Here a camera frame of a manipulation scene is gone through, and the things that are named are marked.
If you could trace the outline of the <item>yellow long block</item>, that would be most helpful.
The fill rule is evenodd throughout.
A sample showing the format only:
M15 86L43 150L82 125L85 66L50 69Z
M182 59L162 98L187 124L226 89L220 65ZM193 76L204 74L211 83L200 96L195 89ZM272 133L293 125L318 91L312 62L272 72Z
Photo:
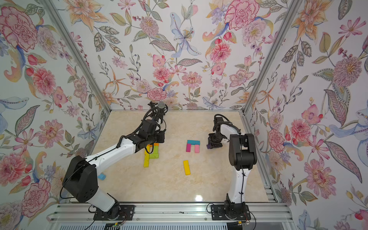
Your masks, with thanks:
M144 164L143 164L143 167L144 167L144 168L148 168L148 167L149 167L149 162L150 162L150 157L149 157L149 155L145 155L145 156L144 156Z

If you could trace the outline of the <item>teal block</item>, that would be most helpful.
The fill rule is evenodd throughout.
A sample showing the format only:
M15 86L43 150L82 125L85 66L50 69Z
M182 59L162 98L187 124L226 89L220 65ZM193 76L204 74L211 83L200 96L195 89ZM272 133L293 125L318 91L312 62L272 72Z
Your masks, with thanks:
M200 145L200 141L198 140L188 140L187 143L190 145Z

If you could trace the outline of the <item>magenta small block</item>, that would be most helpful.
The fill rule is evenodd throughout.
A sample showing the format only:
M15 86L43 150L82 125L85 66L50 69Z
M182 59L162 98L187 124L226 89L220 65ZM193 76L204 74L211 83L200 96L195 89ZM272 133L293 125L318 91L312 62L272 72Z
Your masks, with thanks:
M191 152L191 144L186 145L186 152Z

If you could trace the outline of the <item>yellow short block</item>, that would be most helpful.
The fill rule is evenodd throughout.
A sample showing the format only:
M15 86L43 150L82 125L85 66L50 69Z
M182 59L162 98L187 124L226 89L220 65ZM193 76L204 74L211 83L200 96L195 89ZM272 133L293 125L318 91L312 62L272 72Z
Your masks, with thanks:
M150 145L145 148L145 155L150 155Z

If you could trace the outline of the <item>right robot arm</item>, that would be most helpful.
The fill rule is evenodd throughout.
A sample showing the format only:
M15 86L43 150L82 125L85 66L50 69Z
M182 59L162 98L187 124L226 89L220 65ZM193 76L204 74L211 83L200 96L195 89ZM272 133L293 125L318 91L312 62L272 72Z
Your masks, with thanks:
M227 117L216 114L207 148L221 148L224 140L229 143L229 162L233 167L232 183L224 203L212 204L209 213L212 220L248 221L251 220L251 213L245 203L245 188L248 176L257 163L255 137L253 134L242 134Z

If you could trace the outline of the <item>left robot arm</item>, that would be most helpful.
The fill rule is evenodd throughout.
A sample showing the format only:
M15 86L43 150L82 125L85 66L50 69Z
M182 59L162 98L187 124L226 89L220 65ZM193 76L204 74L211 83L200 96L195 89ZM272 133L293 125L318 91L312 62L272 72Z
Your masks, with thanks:
M161 130L162 123L166 122L161 118L143 120L136 132L122 135L116 145L94 155L74 157L62 182L62 189L66 189L80 203L96 207L108 219L117 219L121 212L119 202L99 187L98 176L148 145L164 143L166 130Z

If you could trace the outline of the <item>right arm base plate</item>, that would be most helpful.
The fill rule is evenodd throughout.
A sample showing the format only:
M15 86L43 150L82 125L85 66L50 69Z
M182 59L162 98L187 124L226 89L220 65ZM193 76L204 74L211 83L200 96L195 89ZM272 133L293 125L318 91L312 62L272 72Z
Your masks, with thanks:
M245 203L231 205L227 208L224 204L211 204L210 209L212 220L246 221L252 219L249 207Z

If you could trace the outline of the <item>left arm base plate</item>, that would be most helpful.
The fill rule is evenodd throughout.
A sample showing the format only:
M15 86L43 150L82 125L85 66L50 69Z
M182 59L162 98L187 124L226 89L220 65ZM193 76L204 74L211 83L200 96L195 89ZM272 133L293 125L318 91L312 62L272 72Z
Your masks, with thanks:
M124 221L124 220L132 220L134 211L134 205L119 205L113 206L111 210L108 212L103 212L100 209L96 209L96 213L94 214L93 220L97 221Z

